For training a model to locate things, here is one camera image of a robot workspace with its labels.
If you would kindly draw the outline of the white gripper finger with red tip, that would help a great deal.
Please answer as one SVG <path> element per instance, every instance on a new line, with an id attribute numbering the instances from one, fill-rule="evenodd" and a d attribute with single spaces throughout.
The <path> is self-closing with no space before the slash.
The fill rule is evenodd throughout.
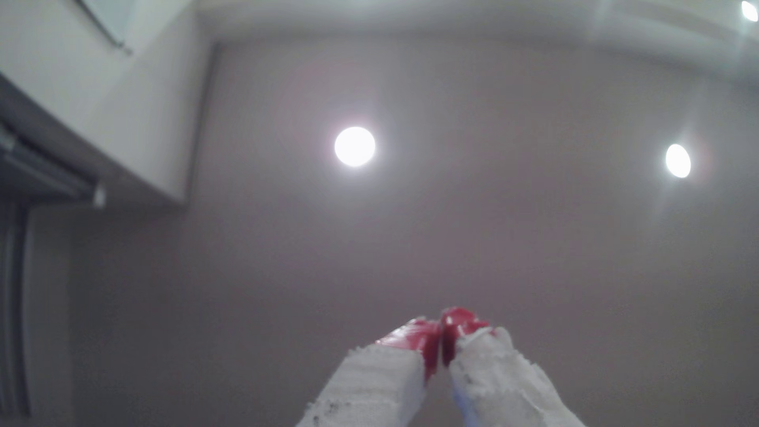
<path id="1" fill-rule="evenodd" d="M 584 426 L 507 329 L 461 307 L 445 309 L 440 320 L 442 361 L 465 426 Z"/>
<path id="2" fill-rule="evenodd" d="M 297 426 L 408 426 L 436 373 L 442 326 L 418 317 L 348 352 Z"/>

